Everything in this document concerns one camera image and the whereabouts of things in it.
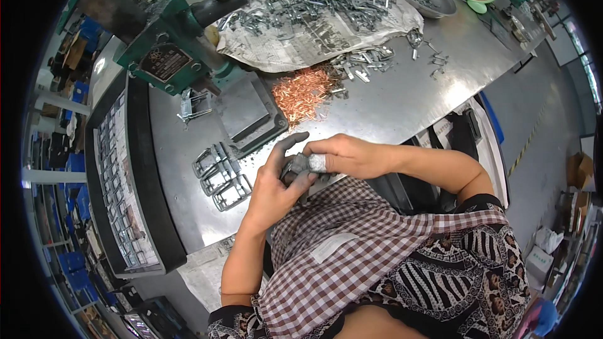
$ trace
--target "shirt label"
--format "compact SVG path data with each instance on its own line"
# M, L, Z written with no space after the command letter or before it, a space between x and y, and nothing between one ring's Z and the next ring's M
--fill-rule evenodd
M351 239L359 238L357 234L352 233L340 233L328 237L323 241L316 249L314 249L310 255L318 262L322 263L325 259L330 257L335 251L339 248L339 246L344 243L350 241Z

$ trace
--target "white box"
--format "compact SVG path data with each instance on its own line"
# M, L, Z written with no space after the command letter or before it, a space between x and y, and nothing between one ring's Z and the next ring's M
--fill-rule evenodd
M526 258L526 267L530 265L538 268L539 271L546 274L549 271L549 268L553 264L553 256L545 253L544 250L534 245L532 251Z

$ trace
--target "brown checkered fabric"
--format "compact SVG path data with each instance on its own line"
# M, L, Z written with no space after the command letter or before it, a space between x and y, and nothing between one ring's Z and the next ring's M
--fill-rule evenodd
M432 234L508 224L502 210L400 216L366 182L351 177L311 196L277 223L275 273L256 306L273 338L293 339L341 311L395 268ZM342 233L358 238L324 262L310 254Z

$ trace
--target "stainless steel table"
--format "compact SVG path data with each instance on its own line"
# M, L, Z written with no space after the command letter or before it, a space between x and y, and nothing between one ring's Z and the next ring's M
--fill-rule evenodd
M309 131L309 140L345 132L377 143L400 144L478 93L545 39L539 26L524 21L532 42L524 50L512 38L509 50L465 3L457 0L457 6L458 13L453 17L425 20L426 38L443 55L450 56L445 74L437 75L437 80L429 77L437 66L430 64L433 51L426 44L419 49L419 59L413 61L406 38L395 38L386 43L396 51L395 66L385 73L374 73L370 83L346 80L349 100L335 99L327 119L303 122L297 131ZM191 167L202 150L222 140L217 113L185 126L176 117L180 97L158 89L151 90L150 107L163 192L186 252L236 233L248 200L219 212L201 190ZM272 144L274 141L241 160L242 170L252 183ZM299 145L291 152L301 149Z

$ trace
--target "yellow black floor stripe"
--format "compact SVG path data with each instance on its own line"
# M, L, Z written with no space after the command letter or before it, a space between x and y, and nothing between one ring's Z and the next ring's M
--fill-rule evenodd
M532 129L532 132L530 133L530 136L528 137L526 144L522 148L522 151L519 152L519 156L517 156L517 159L515 160L515 162L513 162L513 166L511 166L511 169L509 169L509 172L507 173L507 177L511 176L511 173L513 173L515 168L517 168L519 161L522 159L522 157L524 157L524 153L526 153L526 150L528 149L528 146L530 145L530 142L534 138L534 135L536 134L536 131L538 130L538 126L540 125L540 122L542 121L542 118L545 114L545 109L546 109L547 105L549 104L549 102L551 101L550 98L551 97L549 96L549 98L545 101L545 104L542 105L542 109L540 109L540 112L538 113L538 119L536 119L536 124L534 124L534 128Z

